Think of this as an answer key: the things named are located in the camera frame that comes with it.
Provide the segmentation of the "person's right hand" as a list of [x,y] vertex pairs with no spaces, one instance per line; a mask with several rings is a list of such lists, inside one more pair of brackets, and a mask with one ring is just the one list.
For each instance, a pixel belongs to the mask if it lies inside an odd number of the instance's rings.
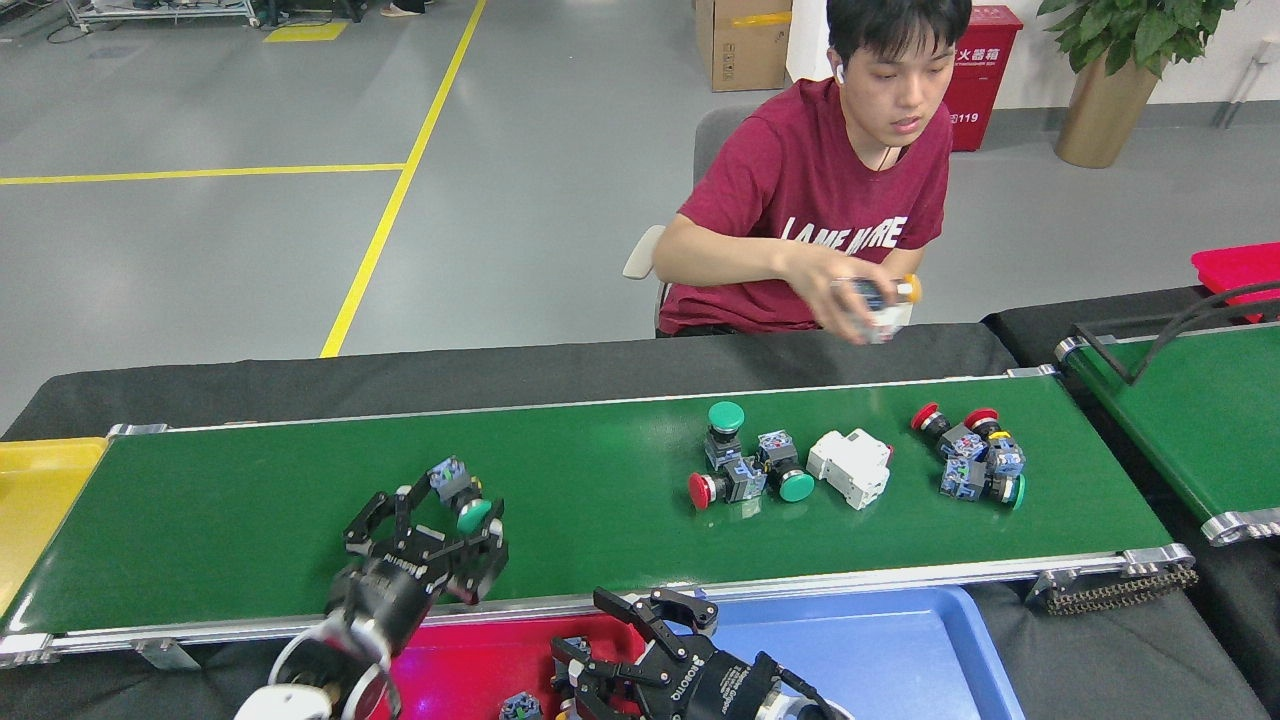
[[892,273],[881,264],[833,249],[790,243],[786,250],[782,277],[809,306],[815,323],[842,340],[864,345],[867,329],[876,325],[876,319],[856,281],[870,281],[891,300],[896,295]]

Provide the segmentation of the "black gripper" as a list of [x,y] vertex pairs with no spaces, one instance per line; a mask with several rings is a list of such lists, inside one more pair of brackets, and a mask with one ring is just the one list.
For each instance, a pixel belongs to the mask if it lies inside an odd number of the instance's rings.
[[586,719],[579,707],[582,697],[607,708],[603,719],[785,719],[801,707],[801,697],[783,689],[782,667],[768,653],[762,651],[748,664],[710,646],[690,651],[668,628],[675,623],[710,637],[718,623],[718,606],[710,601],[666,587],[626,597],[598,587],[593,605],[660,648],[649,644],[637,661],[657,679],[636,682],[635,702],[627,696],[630,683],[611,675],[613,662],[556,660],[554,719]]
[[[402,651],[442,593],[466,605],[483,601],[509,559],[502,520],[467,536],[447,537],[413,524],[413,511],[430,495],[430,471],[393,495],[378,491],[344,530],[344,550],[356,557],[334,578],[325,614],[367,623],[389,651]],[[375,530],[394,521],[388,538]]]

